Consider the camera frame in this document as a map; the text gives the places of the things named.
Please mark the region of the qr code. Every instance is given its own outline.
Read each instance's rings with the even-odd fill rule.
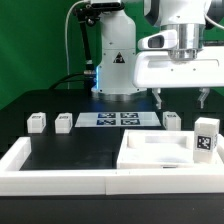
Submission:
[[[167,117],[173,118],[173,117],[177,117],[177,116],[175,114],[168,114]]]
[[[199,149],[211,149],[211,138],[205,136],[198,136],[197,148]]]
[[[121,119],[121,125],[140,125],[139,119]]]
[[[116,113],[99,113],[98,118],[115,118]]]
[[[138,118],[138,113],[121,113],[121,118]]]
[[[97,125],[116,125],[116,120],[114,119],[97,120]]]

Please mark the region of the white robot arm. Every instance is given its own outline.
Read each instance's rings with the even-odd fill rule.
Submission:
[[[224,47],[203,46],[205,15],[219,22],[223,0],[145,0],[144,15],[160,32],[138,43],[135,86],[157,98],[160,88],[201,87],[203,99],[209,87],[224,86]]]

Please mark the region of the black cable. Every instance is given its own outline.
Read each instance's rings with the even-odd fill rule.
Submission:
[[[54,86],[57,86],[58,84],[60,84],[61,82],[67,80],[67,79],[70,79],[70,78],[73,78],[73,77],[77,77],[77,76],[82,76],[84,75],[83,73],[75,73],[75,74],[71,74],[71,75],[67,75],[61,79],[59,79],[56,83],[54,83],[53,85],[50,86],[49,89],[54,89],[55,87]]]
[[[58,85],[62,84],[62,83],[70,83],[70,82],[84,82],[84,80],[65,80],[65,81],[60,81],[55,83],[54,85],[52,85],[49,90],[53,90],[55,89]]]

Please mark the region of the white cube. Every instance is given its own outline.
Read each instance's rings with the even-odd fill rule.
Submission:
[[[164,112],[163,113],[163,126],[169,131],[180,131],[181,130],[181,119],[175,112]]]
[[[68,134],[72,128],[72,114],[61,113],[55,120],[55,132],[57,134]]]
[[[194,153],[195,163],[212,163],[217,151],[219,133],[218,119],[199,118],[194,128]]]
[[[42,133],[46,126],[45,113],[33,113],[27,120],[28,133]]]

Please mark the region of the white foam block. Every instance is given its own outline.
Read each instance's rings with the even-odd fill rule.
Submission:
[[[57,134],[68,134],[72,128],[72,114],[61,113],[55,120],[55,132]]]
[[[169,131],[180,131],[181,130],[181,119],[175,112],[164,112],[163,113],[163,126]]]
[[[218,119],[199,118],[194,130],[194,161],[196,163],[212,163],[217,151],[219,133]]]
[[[42,133],[46,126],[45,113],[33,113],[27,120],[28,133]]]

